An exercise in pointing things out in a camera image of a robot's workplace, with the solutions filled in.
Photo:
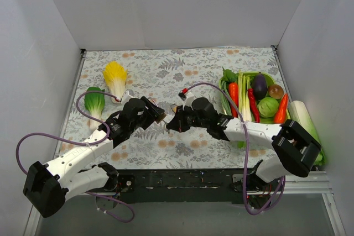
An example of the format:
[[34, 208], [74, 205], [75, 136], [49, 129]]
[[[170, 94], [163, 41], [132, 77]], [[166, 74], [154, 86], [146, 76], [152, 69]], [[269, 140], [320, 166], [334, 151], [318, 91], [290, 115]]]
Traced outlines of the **large brass long-shackle padlock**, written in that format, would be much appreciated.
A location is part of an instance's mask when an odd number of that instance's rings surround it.
[[158, 124], [158, 123], [162, 122], [165, 117], [166, 117], [166, 114], [162, 113], [159, 117], [156, 118], [155, 122]]

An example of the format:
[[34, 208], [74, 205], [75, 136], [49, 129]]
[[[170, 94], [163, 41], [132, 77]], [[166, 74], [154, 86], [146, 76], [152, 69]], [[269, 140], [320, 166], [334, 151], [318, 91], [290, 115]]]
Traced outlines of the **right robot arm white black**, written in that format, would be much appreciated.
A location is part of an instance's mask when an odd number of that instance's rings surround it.
[[192, 127], [205, 128], [215, 139], [248, 141], [272, 148], [276, 155], [259, 161], [247, 175], [247, 183], [263, 190], [285, 175], [307, 177], [321, 151], [321, 145], [297, 121], [283, 124], [241, 122], [233, 116], [217, 113], [206, 98], [193, 100], [191, 106], [178, 106], [167, 129], [185, 132]]

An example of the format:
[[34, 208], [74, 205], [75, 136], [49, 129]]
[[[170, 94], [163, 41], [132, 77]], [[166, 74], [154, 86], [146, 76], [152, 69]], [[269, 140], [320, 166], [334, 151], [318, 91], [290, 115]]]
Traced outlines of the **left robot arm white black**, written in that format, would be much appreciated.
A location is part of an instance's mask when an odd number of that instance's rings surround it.
[[23, 188], [25, 197], [47, 218], [81, 193], [96, 188], [113, 191], [119, 175], [113, 166], [106, 162], [89, 170], [85, 166], [129, 139], [136, 129], [147, 129], [164, 117], [165, 111], [146, 97], [129, 99], [82, 143], [45, 164], [32, 164]]

